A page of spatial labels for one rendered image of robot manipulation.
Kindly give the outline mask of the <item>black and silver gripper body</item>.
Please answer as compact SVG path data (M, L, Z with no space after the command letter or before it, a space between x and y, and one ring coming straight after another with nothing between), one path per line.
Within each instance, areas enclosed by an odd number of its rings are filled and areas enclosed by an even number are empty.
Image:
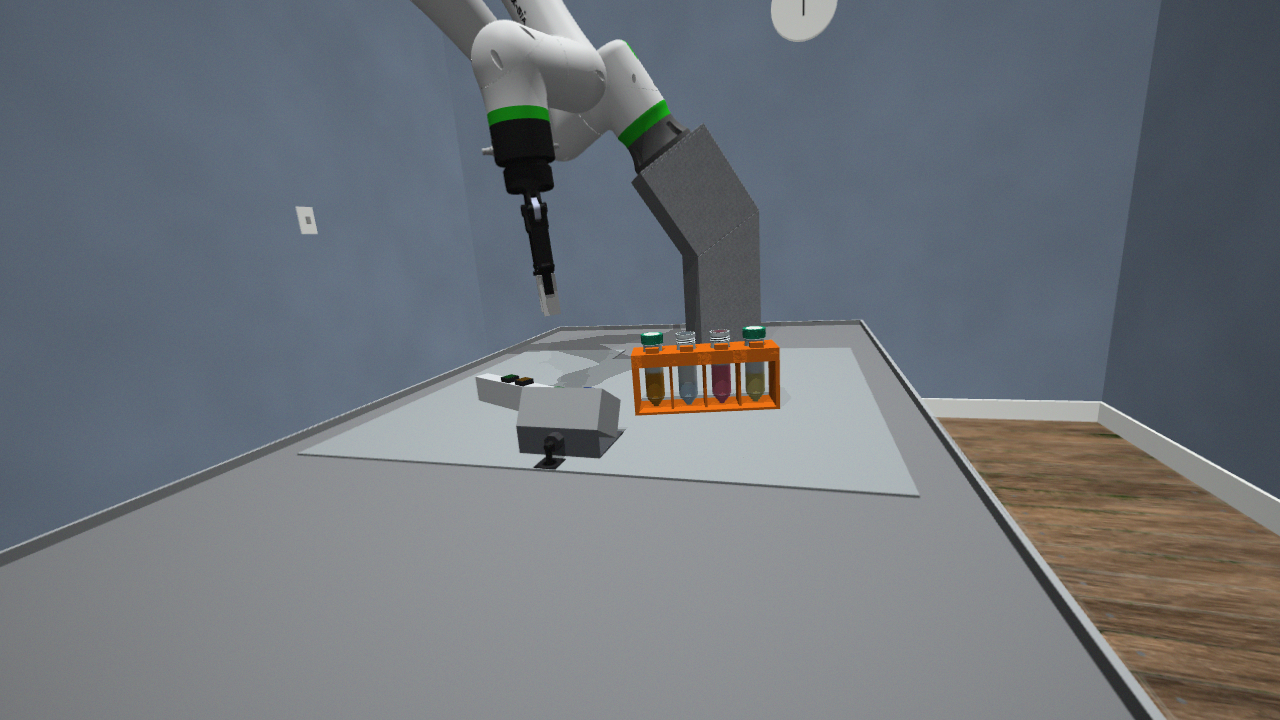
M503 170L503 176L507 193L524 193L524 202L526 204L526 208L532 205L531 199L535 197L538 197L538 202L541 204L540 192L547 192L554 188L549 164L532 163L507 167Z

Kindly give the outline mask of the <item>light grey bench mat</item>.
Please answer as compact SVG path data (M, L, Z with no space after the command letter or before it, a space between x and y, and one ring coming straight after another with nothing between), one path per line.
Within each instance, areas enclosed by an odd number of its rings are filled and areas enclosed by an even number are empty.
M529 350L297 455L920 498L851 348L780 348L780 409L639 416L625 351ZM534 468L547 455L518 452L518 411L479 401L486 373L605 389L623 434Z

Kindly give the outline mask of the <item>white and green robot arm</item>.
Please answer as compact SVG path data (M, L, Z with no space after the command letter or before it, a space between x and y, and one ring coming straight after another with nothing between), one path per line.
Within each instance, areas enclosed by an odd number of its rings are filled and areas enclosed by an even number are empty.
M410 1L471 61L497 167L570 161L611 129L639 174L690 133L628 44L595 50L562 0L500 0L512 20L483 0Z

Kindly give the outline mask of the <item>orange tube rack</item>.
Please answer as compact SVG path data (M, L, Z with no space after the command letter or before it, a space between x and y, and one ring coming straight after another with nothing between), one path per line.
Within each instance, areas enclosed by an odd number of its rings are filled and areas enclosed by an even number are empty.
M754 402L751 397L741 396L740 363L765 361L768 361L769 370L769 395L762 395ZM707 398L707 365L728 363L735 363L736 396L719 404L716 397ZM692 345L680 346L680 350L677 350L677 345L671 345L662 346L660 352L659 347L645 348L645 352L643 347L636 347L631 354L631 365L635 416L780 409L780 346L773 340L749 342L749 347L745 346L745 341L730 342L730 347L728 343L719 343L714 345L714 348L710 348L710 343L696 345L694 350ZM691 365L701 365L704 398L695 398L691 405L687 405L682 398L675 398L672 366ZM654 366L669 366L671 400L660 401L659 406L654 406L650 401L641 401L639 368Z

